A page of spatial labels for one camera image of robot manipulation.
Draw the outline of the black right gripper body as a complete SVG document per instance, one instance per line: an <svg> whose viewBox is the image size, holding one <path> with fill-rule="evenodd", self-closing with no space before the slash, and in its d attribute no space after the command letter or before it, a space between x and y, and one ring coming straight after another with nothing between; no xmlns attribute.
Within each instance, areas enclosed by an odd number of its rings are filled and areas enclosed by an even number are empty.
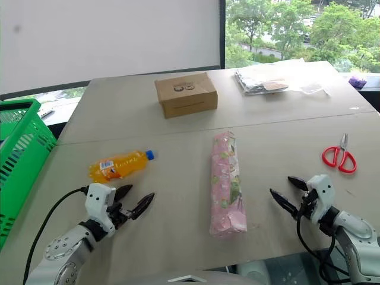
<svg viewBox="0 0 380 285"><path fill-rule="evenodd" d="M317 199L318 193L315 189L306 192L302 197L302 202L300 205L300 215L305 216L308 220L311 220L311 215L314 211Z"/></svg>

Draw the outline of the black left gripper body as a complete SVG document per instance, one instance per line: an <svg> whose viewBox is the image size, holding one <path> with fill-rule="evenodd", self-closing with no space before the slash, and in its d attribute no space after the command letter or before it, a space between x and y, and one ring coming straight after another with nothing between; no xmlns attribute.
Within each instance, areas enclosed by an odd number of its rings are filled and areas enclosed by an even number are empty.
<svg viewBox="0 0 380 285"><path fill-rule="evenodd" d="M107 207L106 212L115 229L119 229L127 220L132 219L132 212L123 209L121 202L114 202L111 206Z"/></svg>

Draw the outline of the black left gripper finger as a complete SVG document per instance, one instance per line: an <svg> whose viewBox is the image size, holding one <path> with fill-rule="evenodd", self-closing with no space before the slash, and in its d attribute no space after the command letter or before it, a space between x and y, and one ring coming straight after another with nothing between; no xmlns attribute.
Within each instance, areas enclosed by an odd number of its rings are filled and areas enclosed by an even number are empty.
<svg viewBox="0 0 380 285"><path fill-rule="evenodd" d="M130 218L132 220L136 220L151 204L153 198L155 196L155 193L152 192L145 197L143 197L137 204L137 206L131 210Z"/></svg>
<svg viewBox="0 0 380 285"><path fill-rule="evenodd" d="M119 187L115 192L115 202L122 200L127 193L132 189L133 185L124 185Z"/></svg>

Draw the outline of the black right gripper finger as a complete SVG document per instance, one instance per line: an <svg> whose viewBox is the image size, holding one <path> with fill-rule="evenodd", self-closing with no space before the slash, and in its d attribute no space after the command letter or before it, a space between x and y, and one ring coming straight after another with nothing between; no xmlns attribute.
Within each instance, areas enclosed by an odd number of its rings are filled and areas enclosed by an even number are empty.
<svg viewBox="0 0 380 285"><path fill-rule="evenodd" d="M295 176L288 176L287 179L297 189L300 189L301 191L304 191L304 192L309 191L307 183L303 179L299 177L295 177Z"/></svg>
<svg viewBox="0 0 380 285"><path fill-rule="evenodd" d="M270 194L281 208L286 210L294 220L297 219L299 211L295 205L293 205L284 195L273 190L272 188L270 188Z"/></svg>

